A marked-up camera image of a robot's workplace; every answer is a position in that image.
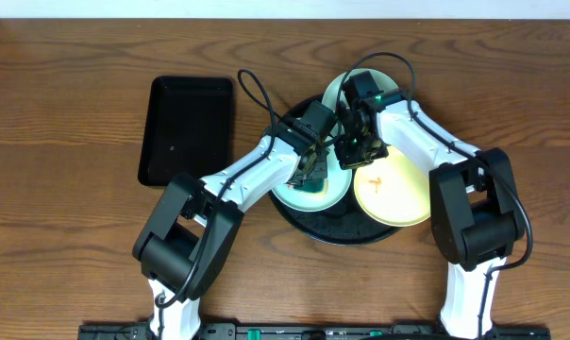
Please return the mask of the green yellow sponge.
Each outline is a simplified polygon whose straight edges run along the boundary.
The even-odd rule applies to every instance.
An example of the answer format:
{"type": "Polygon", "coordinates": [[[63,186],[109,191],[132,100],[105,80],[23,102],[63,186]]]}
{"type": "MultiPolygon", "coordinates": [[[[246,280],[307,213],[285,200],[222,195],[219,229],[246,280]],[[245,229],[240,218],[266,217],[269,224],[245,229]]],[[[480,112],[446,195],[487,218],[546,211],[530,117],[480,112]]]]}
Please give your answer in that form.
{"type": "Polygon", "coordinates": [[[326,178],[303,179],[294,183],[293,188],[309,195],[324,195],[328,190],[328,180],[326,178]]]}

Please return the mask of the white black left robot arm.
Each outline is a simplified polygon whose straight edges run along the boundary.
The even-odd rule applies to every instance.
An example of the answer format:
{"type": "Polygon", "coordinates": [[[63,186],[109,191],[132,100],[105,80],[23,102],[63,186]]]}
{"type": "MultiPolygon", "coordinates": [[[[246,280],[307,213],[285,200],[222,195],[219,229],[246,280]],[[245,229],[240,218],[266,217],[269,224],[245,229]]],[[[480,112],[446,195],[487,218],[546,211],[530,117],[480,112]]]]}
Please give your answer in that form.
{"type": "Polygon", "coordinates": [[[200,298],[222,271],[245,212],[278,185],[307,174],[335,124],[334,111],[314,100],[300,118],[273,123],[228,168],[171,180],[132,249],[153,292],[147,338],[195,336],[200,298]]]}

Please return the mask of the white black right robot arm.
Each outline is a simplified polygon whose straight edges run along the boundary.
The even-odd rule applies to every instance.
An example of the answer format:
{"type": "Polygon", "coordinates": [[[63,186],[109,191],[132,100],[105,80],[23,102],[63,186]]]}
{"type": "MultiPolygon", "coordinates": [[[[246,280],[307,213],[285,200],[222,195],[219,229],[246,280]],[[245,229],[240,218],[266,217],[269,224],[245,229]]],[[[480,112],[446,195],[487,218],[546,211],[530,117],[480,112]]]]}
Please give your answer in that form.
{"type": "Polygon", "coordinates": [[[439,315],[445,335],[495,335],[498,275],[524,264],[534,246],[508,155],[457,139],[423,112],[411,91],[376,70],[336,77],[323,102],[340,119],[335,150],[342,167],[364,170],[392,147],[427,179],[431,232],[448,262],[439,315]]]}

